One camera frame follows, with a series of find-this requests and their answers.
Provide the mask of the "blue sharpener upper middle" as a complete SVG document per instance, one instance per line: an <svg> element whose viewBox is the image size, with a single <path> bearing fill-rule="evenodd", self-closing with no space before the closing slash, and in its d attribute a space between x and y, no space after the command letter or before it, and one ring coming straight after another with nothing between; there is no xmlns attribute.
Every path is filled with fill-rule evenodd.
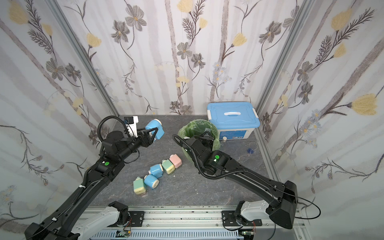
<svg viewBox="0 0 384 240"><path fill-rule="evenodd" d="M150 167L149 174L153 175L154 177L161 178L163 176L163 166L161 164L156 164Z"/></svg>

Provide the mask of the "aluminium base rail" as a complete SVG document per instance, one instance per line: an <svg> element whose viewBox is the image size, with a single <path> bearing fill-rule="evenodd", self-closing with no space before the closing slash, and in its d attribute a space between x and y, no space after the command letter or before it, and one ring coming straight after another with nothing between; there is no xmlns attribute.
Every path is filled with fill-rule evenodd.
<svg viewBox="0 0 384 240"><path fill-rule="evenodd" d="M241 220L234 207L132 207L125 227L97 230L92 240L304 240L302 225L290 230L257 214Z"/></svg>

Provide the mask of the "green yellow pencil sharpener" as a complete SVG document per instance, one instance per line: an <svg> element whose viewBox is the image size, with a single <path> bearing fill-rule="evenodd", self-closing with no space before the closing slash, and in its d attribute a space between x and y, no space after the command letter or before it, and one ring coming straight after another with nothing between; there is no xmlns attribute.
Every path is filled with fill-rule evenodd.
<svg viewBox="0 0 384 240"><path fill-rule="evenodd" d="M170 161L170 160L163 160L162 161L162 167L164 169L164 171L170 175L171 173L173 173L175 171L175 166L174 164Z"/></svg>

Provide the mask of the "green bagged trash bin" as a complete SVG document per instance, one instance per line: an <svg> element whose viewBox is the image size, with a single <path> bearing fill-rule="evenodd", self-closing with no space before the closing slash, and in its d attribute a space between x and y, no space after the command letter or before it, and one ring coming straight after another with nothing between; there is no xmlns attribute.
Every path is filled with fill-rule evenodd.
<svg viewBox="0 0 384 240"><path fill-rule="evenodd" d="M203 134L204 132L210 132L210 134L215 138L212 146L212 151L219 150L220 149L220 134L217 129L217 127L212 124L211 122L203 119L197 119L189 122L187 125L183 126L179 132L178 136L187 139L191 138L195 135L199 136Z"/></svg>

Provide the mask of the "blue sharpener lower middle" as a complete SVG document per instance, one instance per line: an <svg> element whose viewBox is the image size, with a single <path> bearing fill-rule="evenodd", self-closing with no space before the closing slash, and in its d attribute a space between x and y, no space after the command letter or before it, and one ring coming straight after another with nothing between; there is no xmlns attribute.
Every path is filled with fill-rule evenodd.
<svg viewBox="0 0 384 240"><path fill-rule="evenodd" d="M144 177L144 183L151 189L155 189L159 185L159 180L154 175L149 174Z"/></svg>

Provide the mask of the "blue lidded storage box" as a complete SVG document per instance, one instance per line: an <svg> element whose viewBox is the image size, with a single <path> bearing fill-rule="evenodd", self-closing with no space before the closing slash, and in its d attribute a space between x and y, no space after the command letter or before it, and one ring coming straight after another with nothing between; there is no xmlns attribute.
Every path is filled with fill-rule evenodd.
<svg viewBox="0 0 384 240"><path fill-rule="evenodd" d="M247 139L261 125L253 105L248 102L210 103L207 115L218 129L220 140Z"/></svg>

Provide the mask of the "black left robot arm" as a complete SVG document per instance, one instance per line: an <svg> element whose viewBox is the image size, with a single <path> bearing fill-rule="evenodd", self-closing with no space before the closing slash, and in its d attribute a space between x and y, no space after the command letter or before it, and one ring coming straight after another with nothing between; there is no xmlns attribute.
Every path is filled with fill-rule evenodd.
<svg viewBox="0 0 384 240"><path fill-rule="evenodd" d="M83 181L70 197L40 224L25 230L27 240L88 240L111 225L124 226L130 221L128 207L119 202L77 225L78 219L98 194L120 173L126 159L147 148L164 135L162 123L154 119L144 128L133 130L134 117L107 116L97 127L102 144L99 159L83 175Z"/></svg>

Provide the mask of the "green yellow sharpener leftmost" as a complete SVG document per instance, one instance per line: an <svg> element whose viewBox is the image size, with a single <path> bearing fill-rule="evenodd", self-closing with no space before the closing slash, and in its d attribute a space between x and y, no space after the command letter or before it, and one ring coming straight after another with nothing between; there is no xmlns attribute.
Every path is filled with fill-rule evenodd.
<svg viewBox="0 0 384 240"><path fill-rule="evenodd" d="M144 182L144 179L141 177L137 177L133 181L133 188L134 188L134 193L136 195L142 195L147 192L147 188Z"/></svg>

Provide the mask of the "pink pencil sharpener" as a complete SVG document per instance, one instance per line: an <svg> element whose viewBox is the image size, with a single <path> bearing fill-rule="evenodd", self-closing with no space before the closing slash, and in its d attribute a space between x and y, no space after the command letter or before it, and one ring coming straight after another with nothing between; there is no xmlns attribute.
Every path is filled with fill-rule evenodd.
<svg viewBox="0 0 384 240"><path fill-rule="evenodd" d="M182 165L182 160L177 154L170 155L169 160L175 166L176 169Z"/></svg>

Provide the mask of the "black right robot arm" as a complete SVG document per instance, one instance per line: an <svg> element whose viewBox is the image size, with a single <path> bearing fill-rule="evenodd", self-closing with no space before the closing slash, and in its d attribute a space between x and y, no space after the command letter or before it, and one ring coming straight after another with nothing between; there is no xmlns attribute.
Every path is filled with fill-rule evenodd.
<svg viewBox="0 0 384 240"><path fill-rule="evenodd" d="M230 155L213 150L209 134L173 140L191 157L198 172L210 180L229 179L261 197L267 204L265 210L276 225L292 229L298 204L297 186L266 178L241 165Z"/></svg>

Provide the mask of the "blue sharpener with crank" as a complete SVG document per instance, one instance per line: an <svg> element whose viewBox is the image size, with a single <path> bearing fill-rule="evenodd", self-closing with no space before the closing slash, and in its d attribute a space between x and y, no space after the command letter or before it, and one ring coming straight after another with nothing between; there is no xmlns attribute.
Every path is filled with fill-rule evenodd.
<svg viewBox="0 0 384 240"><path fill-rule="evenodd" d="M155 140L159 140L163 137L163 135L165 134L165 131L162 127L162 123L160 120L158 119L153 119L151 120L145 127L145 130L146 131L149 131L151 130L149 133L149 135L154 138Z"/></svg>

